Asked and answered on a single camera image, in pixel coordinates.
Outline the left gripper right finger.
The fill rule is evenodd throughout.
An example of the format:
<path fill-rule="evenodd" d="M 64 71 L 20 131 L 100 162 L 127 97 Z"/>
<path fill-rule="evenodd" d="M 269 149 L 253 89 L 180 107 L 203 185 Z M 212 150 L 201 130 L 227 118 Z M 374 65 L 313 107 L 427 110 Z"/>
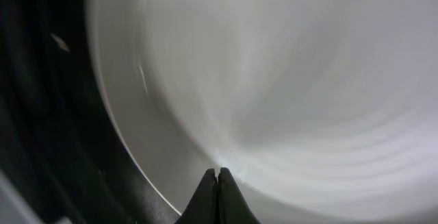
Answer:
<path fill-rule="evenodd" d="M 219 224 L 260 224 L 248 207 L 228 168 L 220 169 L 218 186 Z"/>

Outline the grey plate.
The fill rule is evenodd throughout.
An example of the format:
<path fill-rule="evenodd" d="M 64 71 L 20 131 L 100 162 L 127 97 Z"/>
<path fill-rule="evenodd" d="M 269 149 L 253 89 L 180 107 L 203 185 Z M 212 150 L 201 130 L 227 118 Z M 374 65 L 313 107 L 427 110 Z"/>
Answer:
<path fill-rule="evenodd" d="M 182 212 L 228 168 L 262 223 L 437 222 L 437 0 L 86 0 L 136 166 Z"/>

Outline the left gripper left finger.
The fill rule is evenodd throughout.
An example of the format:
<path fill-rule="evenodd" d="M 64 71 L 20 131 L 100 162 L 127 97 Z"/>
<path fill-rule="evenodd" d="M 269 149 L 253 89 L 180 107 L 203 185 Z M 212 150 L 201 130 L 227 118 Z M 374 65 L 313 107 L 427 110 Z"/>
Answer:
<path fill-rule="evenodd" d="M 214 169 L 205 171 L 187 208 L 175 224 L 214 224 L 216 222 L 216 204 L 218 182 Z"/>

